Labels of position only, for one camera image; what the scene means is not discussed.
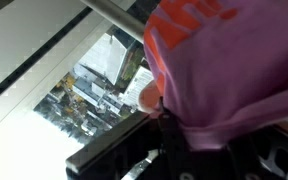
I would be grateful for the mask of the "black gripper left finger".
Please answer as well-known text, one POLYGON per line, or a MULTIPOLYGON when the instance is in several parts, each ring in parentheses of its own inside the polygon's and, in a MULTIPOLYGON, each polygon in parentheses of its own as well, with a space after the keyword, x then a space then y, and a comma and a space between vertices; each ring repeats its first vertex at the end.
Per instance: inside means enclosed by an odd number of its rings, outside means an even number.
POLYGON ((172 180, 196 180, 196 172, 190 160, 187 142, 179 128, 178 118, 164 106, 163 98, 158 100, 160 114, 157 117, 162 133, 163 148, 167 156, 172 180))

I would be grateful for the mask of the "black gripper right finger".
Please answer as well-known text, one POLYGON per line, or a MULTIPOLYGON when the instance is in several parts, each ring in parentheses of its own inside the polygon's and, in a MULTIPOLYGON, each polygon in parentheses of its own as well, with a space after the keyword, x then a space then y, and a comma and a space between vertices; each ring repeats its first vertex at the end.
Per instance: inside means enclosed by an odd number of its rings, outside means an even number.
POLYGON ((261 164, 250 135, 230 140, 218 153, 217 180, 283 180, 261 164))

